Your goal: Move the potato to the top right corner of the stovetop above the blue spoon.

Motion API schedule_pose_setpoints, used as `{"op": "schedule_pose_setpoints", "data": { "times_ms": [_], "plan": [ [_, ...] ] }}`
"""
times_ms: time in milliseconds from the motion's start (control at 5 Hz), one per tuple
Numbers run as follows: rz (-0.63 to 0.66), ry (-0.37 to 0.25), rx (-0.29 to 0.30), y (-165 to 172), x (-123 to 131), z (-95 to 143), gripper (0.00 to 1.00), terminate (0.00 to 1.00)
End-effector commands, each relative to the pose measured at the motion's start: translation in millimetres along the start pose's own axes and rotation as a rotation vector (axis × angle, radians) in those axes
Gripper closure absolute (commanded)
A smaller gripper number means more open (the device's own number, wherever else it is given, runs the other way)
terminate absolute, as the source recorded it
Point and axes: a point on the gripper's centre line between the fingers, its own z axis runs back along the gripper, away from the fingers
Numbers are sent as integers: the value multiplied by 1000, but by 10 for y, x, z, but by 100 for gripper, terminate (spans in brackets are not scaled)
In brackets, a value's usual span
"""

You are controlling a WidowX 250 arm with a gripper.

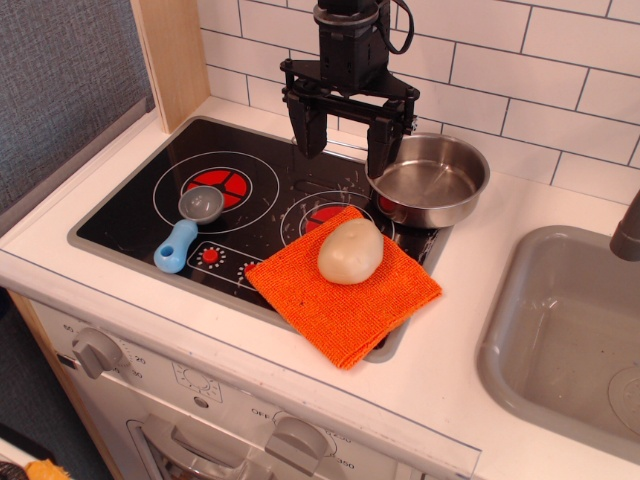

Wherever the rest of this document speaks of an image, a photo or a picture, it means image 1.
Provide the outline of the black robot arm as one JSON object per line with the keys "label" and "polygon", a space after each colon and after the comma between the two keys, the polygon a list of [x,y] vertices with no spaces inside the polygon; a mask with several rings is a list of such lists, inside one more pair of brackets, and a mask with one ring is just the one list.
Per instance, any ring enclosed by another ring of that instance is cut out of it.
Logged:
{"label": "black robot arm", "polygon": [[327,117],[366,124],[366,172],[380,177],[395,161],[401,140],[412,133],[415,87],[388,70],[389,56],[402,55],[414,36],[413,17],[402,47],[390,39],[388,1],[319,1],[313,9],[319,29],[317,60],[287,59],[283,101],[299,150],[307,158],[327,144]]}

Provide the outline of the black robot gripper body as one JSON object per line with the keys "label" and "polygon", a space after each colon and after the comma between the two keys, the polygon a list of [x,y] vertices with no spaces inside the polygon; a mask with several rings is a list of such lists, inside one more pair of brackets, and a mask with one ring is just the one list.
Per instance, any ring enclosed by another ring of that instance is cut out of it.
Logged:
{"label": "black robot gripper body", "polygon": [[416,88],[395,78],[388,70],[389,56],[402,55],[410,48],[415,23],[401,47],[390,38],[388,18],[317,18],[319,58],[280,64],[286,80],[283,101],[293,90],[314,97],[328,115],[368,124],[366,109],[386,102],[405,103],[405,133],[415,128],[414,105],[420,97]]}

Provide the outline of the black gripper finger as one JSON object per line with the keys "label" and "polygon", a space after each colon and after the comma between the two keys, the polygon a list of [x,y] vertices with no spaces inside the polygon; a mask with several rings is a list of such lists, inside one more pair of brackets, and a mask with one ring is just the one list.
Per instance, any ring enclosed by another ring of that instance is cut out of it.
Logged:
{"label": "black gripper finger", "polygon": [[382,106],[369,106],[367,176],[380,177],[395,160],[399,144],[405,133],[405,103],[386,102]]}
{"label": "black gripper finger", "polygon": [[299,150],[306,158],[319,155],[327,144],[327,114],[314,97],[293,90],[286,94],[286,104]]}

